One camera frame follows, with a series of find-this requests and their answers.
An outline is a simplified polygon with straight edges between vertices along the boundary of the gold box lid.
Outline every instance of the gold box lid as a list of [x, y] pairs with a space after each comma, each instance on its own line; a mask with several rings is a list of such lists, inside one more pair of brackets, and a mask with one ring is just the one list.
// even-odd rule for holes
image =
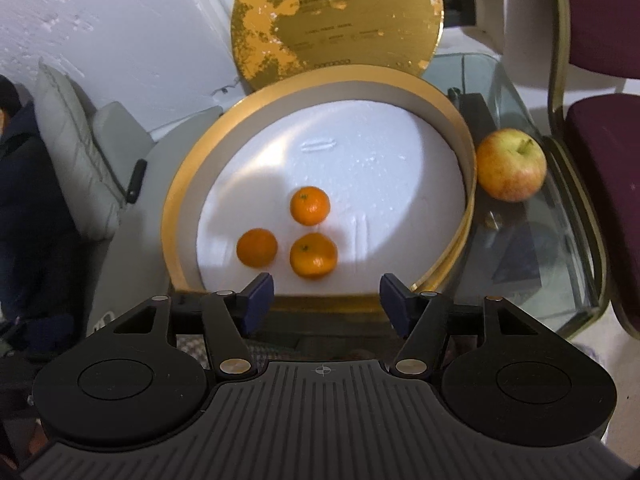
[[420, 75], [443, 20], [442, 0], [236, 0], [231, 39], [238, 70], [254, 89], [342, 64]]

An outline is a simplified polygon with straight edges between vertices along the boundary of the glass table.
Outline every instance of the glass table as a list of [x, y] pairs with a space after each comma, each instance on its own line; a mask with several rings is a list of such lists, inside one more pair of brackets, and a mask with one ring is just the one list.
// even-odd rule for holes
[[[542, 145], [548, 160], [543, 188], [526, 202], [500, 202], [478, 186], [465, 253], [440, 292], [459, 304], [503, 296], [560, 335], [570, 336], [603, 311], [605, 280], [598, 283], [596, 277], [606, 264], [591, 256], [593, 243], [578, 214], [584, 205], [574, 191], [578, 185], [571, 178], [571, 163], [560, 144], [537, 131], [498, 60], [483, 54], [436, 56], [423, 78], [449, 95], [476, 144], [498, 128], [517, 128]], [[283, 312], [270, 312], [264, 331], [290, 337], [392, 334], [386, 319]], [[263, 340], [285, 342], [281, 337]]]

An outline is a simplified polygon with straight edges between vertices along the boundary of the dark jacket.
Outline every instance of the dark jacket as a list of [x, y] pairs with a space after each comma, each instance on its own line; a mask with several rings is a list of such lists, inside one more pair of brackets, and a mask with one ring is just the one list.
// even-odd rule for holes
[[[78, 331], [80, 251], [81, 239], [29, 104], [0, 137], [2, 313], [10, 322], [41, 319], [30, 329], [35, 330], [31, 338], [36, 340], [21, 341], [19, 346], [52, 351], [63, 341], [66, 345], [70, 330]], [[52, 321], [43, 326], [47, 319]], [[23, 338], [29, 333], [24, 329]]]

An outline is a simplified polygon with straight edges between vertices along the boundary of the plaid fabric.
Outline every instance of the plaid fabric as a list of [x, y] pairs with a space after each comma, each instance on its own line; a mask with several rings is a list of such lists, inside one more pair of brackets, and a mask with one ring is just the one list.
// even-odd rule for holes
[[[207, 358], [207, 349], [204, 344], [204, 338], [201, 335], [178, 335], [176, 336], [176, 348], [182, 350], [185, 354], [190, 355], [205, 369], [209, 370], [209, 359]], [[299, 352], [293, 349], [281, 348], [278, 346], [260, 343], [249, 339], [244, 340], [255, 366], [258, 371], [266, 366], [267, 361], [277, 360], [293, 360], [302, 361], [303, 357]]]

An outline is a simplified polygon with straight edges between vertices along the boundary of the purple chair seat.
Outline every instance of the purple chair seat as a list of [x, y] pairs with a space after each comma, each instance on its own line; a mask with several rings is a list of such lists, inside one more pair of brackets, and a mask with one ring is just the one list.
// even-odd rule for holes
[[640, 96], [578, 101], [565, 141], [590, 191], [626, 316], [640, 330]]

